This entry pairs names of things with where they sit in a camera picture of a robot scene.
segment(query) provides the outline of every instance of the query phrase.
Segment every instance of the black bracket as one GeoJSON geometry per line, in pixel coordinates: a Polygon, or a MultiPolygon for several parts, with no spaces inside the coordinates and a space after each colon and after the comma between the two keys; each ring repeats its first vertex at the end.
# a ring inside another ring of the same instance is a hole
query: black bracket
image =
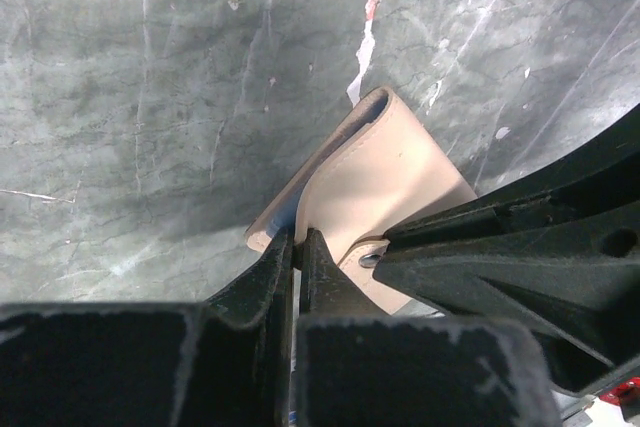
{"type": "Polygon", "coordinates": [[[640,107],[474,202],[387,233],[374,278],[443,312],[522,322],[556,386],[640,371],[640,107]]]}

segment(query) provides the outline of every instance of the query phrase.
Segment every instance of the scratch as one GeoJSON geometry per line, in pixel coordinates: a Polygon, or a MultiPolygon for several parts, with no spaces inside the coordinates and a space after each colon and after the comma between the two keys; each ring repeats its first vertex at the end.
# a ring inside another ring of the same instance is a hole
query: scratch
{"type": "Polygon", "coordinates": [[[220,128],[218,129],[218,133],[216,135],[216,141],[213,145],[213,151],[211,152],[211,162],[210,162],[211,167],[209,168],[209,187],[213,187],[213,171],[215,170],[215,166],[216,166],[218,145],[220,144],[220,137],[222,136],[222,131],[226,124],[227,124],[226,119],[224,120],[224,122],[220,124],[220,128]]]}
{"type": "Polygon", "coordinates": [[[640,42],[640,39],[634,40],[633,42],[631,42],[630,44],[625,45],[622,49],[620,49],[618,52],[616,52],[610,59],[609,62],[611,62],[613,59],[615,59],[616,57],[618,57],[620,54],[622,54],[623,52],[626,52],[627,50],[629,50],[631,47],[635,46],[638,42],[640,42]]]}
{"type": "Polygon", "coordinates": [[[142,0],[142,35],[144,37],[144,62],[142,64],[142,84],[140,85],[140,92],[138,93],[138,107],[136,109],[136,132],[134,134],[135,139],[135,166],[136,166],[136,184],[138,187],[138,197],[142,193],[142,183],[140,182],[140,136],[142,127],[142,106],[144,104],[144,93],[147,88],[148,74],[149,74],[149,59],[151,58],[151,39],[149,37],[149,27],[147,26],[147,15],[149,12],[149,0],[142,0]]]}
{"type": "Polygon", "coordinates": [[[164,49],[162,49],[162,58],[166,59],[167,56],[169,55],[169,49],[171,48],[171,40],[173,39],[173,36],[175,35],[175,31],[176,31],[176,19],[177,16],[173,16],[173,18],[171,19],[171,25],[169,26],[169,33],[167,34],[167,40],[164,43],[164,49]]]}
{"type": "Polygon", "coordinates": [[[473,38],[478,33],[478,30],[480,30],[481,27],[484,27],[484,25],[489,21],[489,19],[491,18],[491,15],[493,14],[493,6],[497,1],[498,0],[491,0],[491,2],[489,3],[489,6],[482,10],[482,13],[480,14],[480,18],[473,26],[473,29],[471,29],[471,33],[467,37],[467,40],[465,40],[464,44],[462,44],[462,47],[458,49],[458,52],[456,53],[456,56],[453,59],[453,62],[451,62],[451,65],[445,72],[443,79],[451,73],[451,71],[456,65],[458,65],[458,60],[460,59],[462,54],[465,53],[465,51],[469,47],[469,43],[473,40],[473,38]]]}
{"type": "Polygon", "coordinates": [[[25,327],[18,327],[13,330],[0,330],[0,344],[4,344],[5,342],[15,339],[19,335],[21,335],[25,331],[25,327]]]}
{"type": "Polygon", "coordinates": [[[458,133],[458,135],[456,135],[456,138],[453,139],[453,144],[451,144],[451,147],[449,147],[449,149],[447,150],[447,152],[444,154],[447,157],[449,157],[449,154],[451,153],[451,151],[453,150],[453,148],[456,146],[456,144],[458,143],[458,139],[460,138],[460,133],[458,133]]]}
{"type": "Polygon", "coordinates": [[[71,274],[66,274],[63,275],[62,277],[58,277],[56,278],[56,280],[65,280],[65,279],[71,279],[72,277],[76,277],[77,275],[83,275],[83,274],[99,274],[99,273],[103,273],[103,272],[107,272],[106,270],[81,270],[79,272],[73,272],[71,274]]]}
{"type": "Polygon", "coordinates": [[[0,193],[3,194],[14,194],[14,195],[24,195],[25,197],[30,197],[32,199],[40,199],[46,202],[65,202],[67,204],[75,204],[76,198],[74,196],[73,199],[61,199],[58,197],[51,197],[50,195],[42,195],[42,194],[32,194],[31,192],[22,192],[20,190],[8,190],[8,189],[0,189],[0,193]]]}
{"type": "Polygon", "coordinates": [[[587,66],[584,68],[584,70],[582,71],[582,73],[580,74],[580,76],[578,77],[578,79],[573,83],[573,85],[571,86],[571,88],[569,88],[569,90],[567,90],[567,93],[564,95],[564,97],[562,97],[562,100],[560,100],[560,103],[557,105],[557,107],[553,110],[553,112],[551,113],[551,115],[547,118],[546,122],[542,125],[542,127],[540,128],[540,130],[538,131],[538,133],[533,137],[533,139],[531,140],[531,142],[529,142],[529,144],[527,145],[527,147],[520,152],[509,164],[508,168],[513,167],[517,162],[520,162],[525,155],[527,155],[529,153],[529,151],[531,150],[531,147],[533,147],[533,145],[538,141],[538,139],[540,139],[540,136],[542,135],[542,133],[547,130],[549,128],[549,126],[551,125],[552,122],[555,121],[558,113],[560,112],[560,110],[562,109],[562,107],[564,106],[564,104],[567,102],[567,100],[569,98],[571,98],[571,96],[573,95],[573,93],[576,90],[577,85],[582,81],[582,79],[584,78],[584,76],[587,74],[587,72],[589,71],[589,69],[591,69],[591,66],[594,64],[594,62],[598,59],[598,57],[600,57],[600,54],[602,53],[602,51],[604,50],[604,48],[607,46],[607,44],[611,41],[611,39],[614,37],[614,35],[618,32],[618,29],[620,28],[620,26],[629,18],[629,16],[631,15],[631,13],[636,9],[636,7],[638,6],[638,3],[640,3],[640,0],[635,0],[635,2],[629,7],[629,9],[627,9],[627,11],[625,12],[625,14],[622,16],[622,18],[618,21],[618,23],[615,25],[615,27],[613,28],[613,30],[611,31],[611,33],[607,36],[607,38],[604,40],[604,42],[602,43],[602,45],[600,46],[600,48],[596,51],[596,53],[593,55],[593,57],[591,57],[591,60],[589,61],[589,63],[587,64],[587,66]]]}
{"type": "Polygon", "coordinates": [[[273,7],[273,0],[267,0],[265,4],[265,8],[262,12],[262,20],[260,25],[256,29],[256,32],[253,34],[253,39],[251,39],[251,43],[249,44],[249,52],[247,53],[247,63],[244,67],[244,71],[242,72],[242,78],[240,79],[240,98],[238,102],[233,107],[233,116],[236,117],[238,115],[239,108],[243,107],[247,101],[247,83],[249,82],[249,78],[253,73],[254,66],[254,57],[255,50],[257,45],[261,42],[264,31],[267,31],[267,36],[269,40],[271,40],[271,8],[273,7]]]}

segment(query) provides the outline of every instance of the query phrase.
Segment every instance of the white vein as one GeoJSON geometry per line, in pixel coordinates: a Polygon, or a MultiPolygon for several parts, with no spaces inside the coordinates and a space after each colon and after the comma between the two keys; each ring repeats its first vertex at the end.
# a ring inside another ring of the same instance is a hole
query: white vein
{"type": "Polygon", "coordinates": [[[462,47],[458,49],[458,52],[456,53],[456,56],[453,59],[453,62],[451,62],[451,65],[445,72],[444,77],[447,77],[451,73],[453,68],[456,65],[458,65],[458,60],[460,59],[460,56],[462,56],[462,54],[464,54],[464,52],[467,50],[467,48],[469,47],[469,44],[471,43],[473,38],[476,36],[480,28],[484,27],[484,25],[489,21],[489,19],[491,18],[491,15],[493,14],[493,6],[497,1],[498,0],[491,0],[491,2],[489,2],[489,5],[484,9],[482,9],[480,17],[478,18],[477,22],[473,26],[473,29],[471,29],[471,33],[467,37],[467,40],[465,40],[464,44],[462,44],[462,47]]]}
{"type": "Polygon", "coordinates": [[[20,190],[8,190],[8,189],[0,189],[0,193],[23,195],[25,197],[30,197],[32,199],[40,199],[40,200],[43,200],[43,201],[46,201],[46,202],[65,202],[67,204],[75,204],[75,202],[76,202],[75,196],[73,197],[73,199],[68,200],[68,199],[61,199],[61,198],[58,198],[58,197],[51,197],[50,195],[33,194],[31,192],[22,192],[20,190]]]}
{"type": "Polygon", "coordinates": [[[142,184],[140,182],[140,163],[138,155],[140,151],[140,142],[138,137],[142,127],[142,105],[144,103],[144,92],[147,88],[149,60],[151,58],[151,39],[149,36],[149,27],[147,26],[147,15],[149,12],[149,0],[142,0],[142,35],[144,37],[144,62],[142,65],[142,84],[138,93],[138,108],[136,109],[136,132],[135,139],[135,166],[136,166],[136,184],[138,187],[138,196],[142,193],[142,184]]]}
{"type": "Polygon", "coordinates": [[[262,20],[260,25],[256,29],[253,34],[253,39],[251,39],[251,43],[249,44],[249,52],[247,53],[247,63],[245,65],[244,71],[242,72],[242,78],[240,79],[240,98],[238,102],[233,108],[233,117],[238,115],[238,111],[240,107],[243,107],[247,100],[247,84],[249,79],[251,78],[251,74],[253,73],[254,68],[254,57],[255,50],[258,44],[262,41],[262,36],[264,34],[265,28],[267,30],[267,36],[269,41],[272,40],[271,37],[271,9],[273,8],[273,0],[267,0],[265,8],[262,12],[262,20]]]}
{"type": "Polygon", "coordinates": [[[227,124],[227,120],[220,124],[220,128],[218,129],[218,133],[216,134],[216,141],[213,144],[213,150],[211,151],[211,162],[209,168],[209,187],[213,186],[213,171],[216,166],[216,158],[218,155],[218,145],[220,144],[220,137],[222,136],[222,131],[227,124]]]}
{"type": "Polygon", "coordinates": [[[598,58],[600,57],[600,54],[602,54],[602,51],[604,50],[604,48],[607,46],[607,44],[611,41],[611,39],[616,35],[616,33],[618,32],[618,29],[620,28],[620,26],[622,24],[624,24],[626,22],[626,20],[629,18],[629,16],[631,15],[631,13],[636,9],[636,7],[638,7],[638,4],[640,3],[640,0],[635,0],[635,2],[633,4],[631,4],[631,6],[627,9],[627,11],[625,12],[625,14],[620,18],[620,20],[618,21],[618,23],[615,25],[615,27],[613,28],[613,30],[611,31],[611,33],[607,36],[607,38],[604,40],[604,42],[602,43],[602,45],[600,46],[600,48],[596,51],[596,53],[593,55],[593,57],[591,57],[591,60],[589,61],[589,63],[587,64],[587,66],[584,68],[584,70],[582,71],[582,73],[580,74],[580,76],[578,77],[578,79],[573,83],[573,85],[571,86],[571,88],[569,90],[567,90],[567,93],[564,95],[564,97],[562,97],[562,100],[560,100],[560,103],[556,106],[556,108],[553,110],[553,112],[551,113],[551,115],[547,118],[546,122],[542,125],[542,127],[540,128],[540,130],[538,131],[538,133],[533,137],[533,139],[531,140],[531,142],[529,142],[529,144],[527,145],[527,147],[520,152],[509,164],[508,168],[513,167],[516,163],[520,162],[531,150],[531,147],[533,147],[533,145],[538,141],[538,139],[540,138],[540,136],[542,135],[542,133],[547,130],[549,128],[549,126],[551,125],[552,122],[555,121],[556,117],[558,116],[558,113],[560,112],[560,110],[562,109],[562,107],[565,105],[565,103],[567,102],[568,99],[571,98],[571,96],[574,94],[574,92],[576,91],[576,87],[578,86],[578,84],[582,81],[582,79],[584,78],[584,76],[587,74],[587,72],[589,72],[589,70],[591,69],[591,66],[593,66],[593,64],[595,63],[596,60],[598,60],[598,58]]]}

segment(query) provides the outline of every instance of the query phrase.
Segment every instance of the red spot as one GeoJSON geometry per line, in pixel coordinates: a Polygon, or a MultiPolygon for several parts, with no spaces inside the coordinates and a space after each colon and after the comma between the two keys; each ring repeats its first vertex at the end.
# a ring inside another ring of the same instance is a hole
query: red spot
{"type": "Polygon", "coordinates": [[[364,12],[367,20],[373,20],[379,3],[380,0],[367,0],[367,3],[364,6],[364,12]]]}

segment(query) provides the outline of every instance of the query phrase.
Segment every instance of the red object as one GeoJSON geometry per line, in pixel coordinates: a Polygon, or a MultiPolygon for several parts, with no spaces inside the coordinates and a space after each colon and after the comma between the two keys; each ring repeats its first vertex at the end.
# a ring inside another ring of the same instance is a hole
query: red object
{"type": "Polygon", "coordinates": [[[638,396],[640,396],[640,377],[632,377],[599,397],[603,402],[620,406],[637,399],[638,396]]]}

